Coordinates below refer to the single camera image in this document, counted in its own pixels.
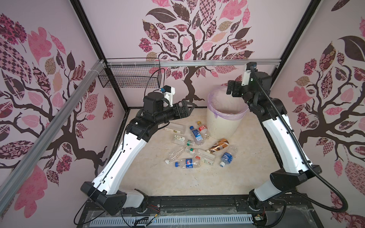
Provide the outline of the clear rectangular bottle green label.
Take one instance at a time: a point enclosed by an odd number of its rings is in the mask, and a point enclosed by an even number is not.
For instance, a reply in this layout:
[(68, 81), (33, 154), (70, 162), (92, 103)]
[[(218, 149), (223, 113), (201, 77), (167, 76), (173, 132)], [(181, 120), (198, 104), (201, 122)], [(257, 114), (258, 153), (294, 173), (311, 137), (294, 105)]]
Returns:
[(169, 123), (168, 126), (164, 127), (164, 130), (171, 133), (184, 135), (186, 131), (186, 126), (177, 123)]

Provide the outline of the small clear bottle green cap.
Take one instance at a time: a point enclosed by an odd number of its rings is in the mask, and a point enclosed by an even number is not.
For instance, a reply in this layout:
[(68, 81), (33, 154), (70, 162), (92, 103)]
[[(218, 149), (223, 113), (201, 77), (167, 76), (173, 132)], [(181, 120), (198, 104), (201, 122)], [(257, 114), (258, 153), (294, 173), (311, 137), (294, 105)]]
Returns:
[(194, 147), (195, 141), (189, 140), (184, 136), (181, 135), (174, 135), (173, 143), (181, 146), (189, 146)]

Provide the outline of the clear bottle white cap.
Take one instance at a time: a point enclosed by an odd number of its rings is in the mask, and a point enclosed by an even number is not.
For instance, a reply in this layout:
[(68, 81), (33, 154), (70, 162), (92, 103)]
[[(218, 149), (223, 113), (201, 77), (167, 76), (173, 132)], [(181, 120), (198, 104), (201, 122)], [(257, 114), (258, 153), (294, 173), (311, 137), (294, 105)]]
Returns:
[(184, 152), (185, 147), (184, 146), (179, 146), (174, 148), (170, 153), (169, 153), (169, 157), (167, 159), (164, 160), (164, 162), (166, 164), (170, 164), (173, 161), (177, 160), (180, 155)]

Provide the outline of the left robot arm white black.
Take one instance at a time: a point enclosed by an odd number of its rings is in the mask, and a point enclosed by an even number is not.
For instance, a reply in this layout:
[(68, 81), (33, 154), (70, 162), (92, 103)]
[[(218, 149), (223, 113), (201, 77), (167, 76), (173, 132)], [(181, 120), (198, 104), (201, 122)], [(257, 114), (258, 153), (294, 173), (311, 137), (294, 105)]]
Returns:
[(147, 195), (141, 191), (120, 191), (121, 181), (134, 158), (159, 130), (159, 125), (172, 120), (187, 118), (196, 108), (188, 101), (172, 102), (168, 93), (151, 92), (143, 99), (140, 109), (125, 128), (122, 143), (102, 172), (86, 181), (81, 191), (109, 215), (116, 215), (123, 208), (142, 208)]

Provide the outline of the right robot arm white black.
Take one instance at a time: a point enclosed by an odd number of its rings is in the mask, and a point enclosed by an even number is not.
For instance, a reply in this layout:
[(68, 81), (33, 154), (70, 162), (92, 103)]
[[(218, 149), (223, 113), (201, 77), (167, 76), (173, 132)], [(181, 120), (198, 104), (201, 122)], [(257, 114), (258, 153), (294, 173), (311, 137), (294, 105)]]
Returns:
[(264, 201), (285, 191), (294, 189), (308, 179), (321, 174), (319, 165), (301, 153), (302, 148), (294, 140), (287, 111), (277, 98), (271, 98), (271, 77), (264, 72), (246, 71), (243, 81), (228, 81), (227, 94), (240, 97), (254, 113), (269, 144), (280, 162), (280, 169), (271, 173), (270, 178), (249, 193), (248, 203), (253, 210), (258, 210)]

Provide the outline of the white bin with purple liner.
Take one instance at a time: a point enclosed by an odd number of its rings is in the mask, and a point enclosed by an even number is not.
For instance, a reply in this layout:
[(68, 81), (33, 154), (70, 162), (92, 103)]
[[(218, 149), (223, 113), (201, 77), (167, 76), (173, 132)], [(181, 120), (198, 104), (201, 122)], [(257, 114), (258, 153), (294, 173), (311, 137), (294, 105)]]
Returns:
[(219, 85), (208, 95), (207, 127), (216, 139), (233, 136), (249, 110), (242, 98), (227, 95), (226, 90), (226, 85)]

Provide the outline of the red label yellow cap bottle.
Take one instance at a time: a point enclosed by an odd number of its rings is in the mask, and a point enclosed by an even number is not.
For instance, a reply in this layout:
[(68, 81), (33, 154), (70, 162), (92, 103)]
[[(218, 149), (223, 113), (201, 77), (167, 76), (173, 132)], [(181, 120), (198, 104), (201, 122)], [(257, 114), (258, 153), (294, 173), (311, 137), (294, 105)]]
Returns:
[(203, 123), (201, 123), (201, 121), (197, 121), (198, 124), (198, 130), (200, 132), (200, 134), (204, 137), (204, 139), (209, 139), (210, 136), (210, 132), (208, 130), (208, 128), (206, 127), (206, 125), (204, 125)]

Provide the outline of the clear bottle blue label cap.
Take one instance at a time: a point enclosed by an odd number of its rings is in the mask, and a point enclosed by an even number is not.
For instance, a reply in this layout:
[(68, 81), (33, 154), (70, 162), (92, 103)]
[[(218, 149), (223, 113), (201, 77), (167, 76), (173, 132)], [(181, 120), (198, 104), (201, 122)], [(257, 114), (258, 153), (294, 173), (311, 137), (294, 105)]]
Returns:
[(201, 135), (201, 133), (199, 132), (199, 130), (194, 128), (193, 126), (190, 126), (189, 128), (190, 128), (190, 130), (191, 130), (191, 132), (194, 136), (195, 143), (197, 145), (203, 145), (204, 144), (204, 138)]

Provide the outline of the brown gold coffee bottle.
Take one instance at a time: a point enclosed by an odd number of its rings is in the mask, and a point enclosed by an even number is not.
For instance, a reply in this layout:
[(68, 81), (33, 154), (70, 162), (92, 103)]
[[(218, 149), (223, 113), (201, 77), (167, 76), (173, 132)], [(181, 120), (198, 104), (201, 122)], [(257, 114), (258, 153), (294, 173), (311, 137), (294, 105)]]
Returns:
[(229, 146), (229, 142), (227, 139), (222, 138), (218, 142), (216, 142), (213, 146), (211, 146), (207, 152), (213, 154), (215, 152), (221, 151)]

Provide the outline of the long clear bottle green label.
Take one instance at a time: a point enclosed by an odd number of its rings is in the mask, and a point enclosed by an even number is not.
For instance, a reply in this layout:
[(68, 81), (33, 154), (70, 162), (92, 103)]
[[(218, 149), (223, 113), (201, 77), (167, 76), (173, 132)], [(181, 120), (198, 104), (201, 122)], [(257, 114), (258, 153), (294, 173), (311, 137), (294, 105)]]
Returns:
[(185, 151), (200, 160), (201, 162), (213, 166), (216, 156), (202, 149), (194, 149), (192, 147), (186, 146)]

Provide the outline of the blue label white cap bottle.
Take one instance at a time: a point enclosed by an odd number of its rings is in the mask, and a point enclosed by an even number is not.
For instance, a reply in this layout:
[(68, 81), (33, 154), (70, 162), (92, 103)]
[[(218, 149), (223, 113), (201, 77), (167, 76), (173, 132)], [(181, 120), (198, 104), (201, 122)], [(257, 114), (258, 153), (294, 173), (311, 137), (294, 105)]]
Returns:
[(222, 155), (220, 167), (225, 167), (228, 164), (231, 164), (238, 149), (235, 146), (230, 146), (227, 151)]

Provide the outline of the aluminium rail back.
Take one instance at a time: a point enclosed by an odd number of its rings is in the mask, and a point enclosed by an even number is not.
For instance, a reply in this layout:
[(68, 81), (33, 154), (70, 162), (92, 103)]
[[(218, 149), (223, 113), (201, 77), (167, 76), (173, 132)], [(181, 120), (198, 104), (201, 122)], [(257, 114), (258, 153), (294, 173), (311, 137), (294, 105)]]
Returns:
[(207, 67), (207, 66), (244, 66), (249, 62), (256, 62), (257, 65), (276, 65), (281, 63), (280, 59), (224, 59), (224, 60), (184, 60), (184, 61), (118, 61), (109, 62), (108, 66), (147, 66), (147, 67)]

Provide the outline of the aluminium rail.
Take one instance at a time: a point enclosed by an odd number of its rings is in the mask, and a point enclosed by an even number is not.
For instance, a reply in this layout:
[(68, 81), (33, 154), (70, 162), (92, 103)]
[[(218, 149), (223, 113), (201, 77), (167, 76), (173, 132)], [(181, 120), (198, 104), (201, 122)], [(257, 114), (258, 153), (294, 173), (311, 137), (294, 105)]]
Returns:
[(78, 102), (82, 99), (89, 86), (104, 67), (105, 61), (103, 59), (96, 61), (93, 67), (87, 72), (86, 78), (81, 81), (78, 88), (73, 92), (71, 97), (50, 122), (50, 125), (35, 141), (31, 150), (21, 159), (13, 172), (11, 172), (11, 174), (7, 177), (6, 181), (1, 186), (1, 213), (3, 213), (10, 204), (19, 188), (23, 185), (34, 167), (37, 165), (41, 156), (61, 130), (67, 118), (71, 115)]
[(207, 67), (207, 66), (244, 66), (249, 62), (256, 62), (257, 65), (276, 65), (281, 63), (280, 59), (224, 59), (224, 60), (184, 60), (184, 61), (118, 61), (109, 62), (108, 66), (147, 66), (147, 67)]

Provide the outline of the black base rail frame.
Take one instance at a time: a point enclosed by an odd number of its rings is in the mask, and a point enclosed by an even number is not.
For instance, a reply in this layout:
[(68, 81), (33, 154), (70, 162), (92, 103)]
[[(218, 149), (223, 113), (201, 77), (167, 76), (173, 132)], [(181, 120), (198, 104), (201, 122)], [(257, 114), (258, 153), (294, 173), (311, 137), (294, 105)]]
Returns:
[(97, 218), (120, 216), (179, 216), (179, 215), (252, 215), (253, 224), (198, 225), (172, 228), (322, 228), (312, 204), (294, 194), (284, 194), (262, 203), (254, 211), (247, 195), (210, 196), (152, 196), (144, 202), (144, 209), (126, 208), (109, 215), (95, 203), (88, 201), (76, 219), (78, 228), (89, 228)]

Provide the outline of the aluminium rail left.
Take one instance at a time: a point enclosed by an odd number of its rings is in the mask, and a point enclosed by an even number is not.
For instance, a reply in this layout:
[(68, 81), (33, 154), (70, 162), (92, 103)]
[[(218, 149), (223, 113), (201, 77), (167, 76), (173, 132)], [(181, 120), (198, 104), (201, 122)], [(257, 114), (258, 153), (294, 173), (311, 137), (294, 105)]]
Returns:
[(37, 165), (41, 156), (61, 130), (67, 118), (71, 115), (78, 102), (82, 99), (89, 86), (104, 67), (105, 61), (103, 59), (96, 61), (93, 67), (87, 72), (86, 78), (81, 81), (78, 88), (73, 92), (71, 97), (50, 122), (50, 125), (35, 141), (31, 150), (21, 159), (13, 172), (11, 172), (11, 174), (7, 177), (6, 181), (1, 186), (1, 213), (3, 213), (10, 204), (19, 188), (23, 185), (34, 167)]

